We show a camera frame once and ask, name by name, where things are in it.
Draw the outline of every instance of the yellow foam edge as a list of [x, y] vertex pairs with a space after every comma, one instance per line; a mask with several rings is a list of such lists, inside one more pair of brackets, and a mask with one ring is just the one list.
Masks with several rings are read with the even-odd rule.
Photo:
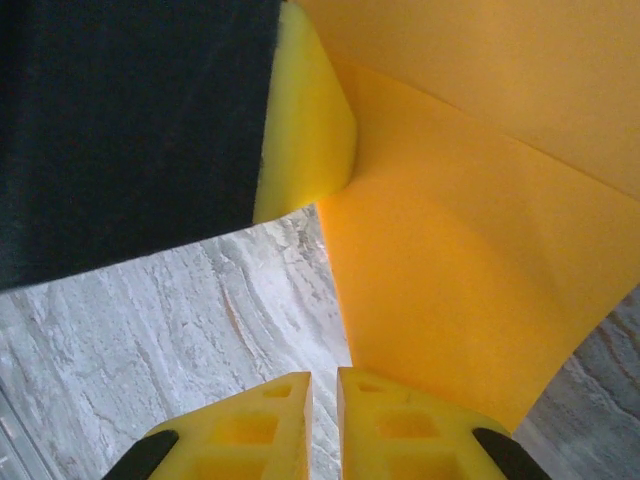
[[355, 144], [355, 118], [311, 21], [298, 5], [283, 3], [254, 223], [343, 188]]

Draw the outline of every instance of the orange panel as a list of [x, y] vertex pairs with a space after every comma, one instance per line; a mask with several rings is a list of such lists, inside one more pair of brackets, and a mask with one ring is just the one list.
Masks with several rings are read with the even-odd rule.
[[297, 0], [332, 51], [640, 200], [637, 0]]
[[354, 365], [513, 429], [640, 277], [640, 203], [433, 97], [338, 67], [358, 158], [319, 209]]

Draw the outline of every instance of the black foam pad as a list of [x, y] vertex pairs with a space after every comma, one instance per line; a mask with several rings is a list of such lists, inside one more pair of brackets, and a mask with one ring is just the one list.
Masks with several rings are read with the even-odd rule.
[[0, 2], [0, 289], [251, 224], [279, 9]]

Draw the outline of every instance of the square hole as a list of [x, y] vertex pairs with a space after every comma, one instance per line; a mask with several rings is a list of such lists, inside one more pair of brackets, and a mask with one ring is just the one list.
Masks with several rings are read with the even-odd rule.
[[200, 457], [189, 480], [260, 480], [267, 461], [258, 458]]
[[264, 392], [267, 398], [286, 398], [291, 394], [291, 385], [280, 385]]
[[431, 417], [420, 410], [398, 409], [383, 412], [376, 422], [385, 438], [429, 438], [440, 435]]
[[219, 421], [209, 441], [219, 445], [265, 445], [273, 443], [278, 417], [271, 413], [249, 412]]
[[389, 458], [390, 480], [468, 480], [453, 452], [415, 452]]

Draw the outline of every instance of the gray marble surface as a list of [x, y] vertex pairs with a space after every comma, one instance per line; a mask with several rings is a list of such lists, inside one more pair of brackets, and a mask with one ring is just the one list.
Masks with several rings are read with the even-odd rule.
[[[640, 478], [640, 290], [516, 433], [556, 479]], [[313, 478], [337, 479], [350, 363], [313, 209], [0, 295], [0, 377], [61, 478], [97, 479], [155, 424], [279, 375], [314, 378]]]

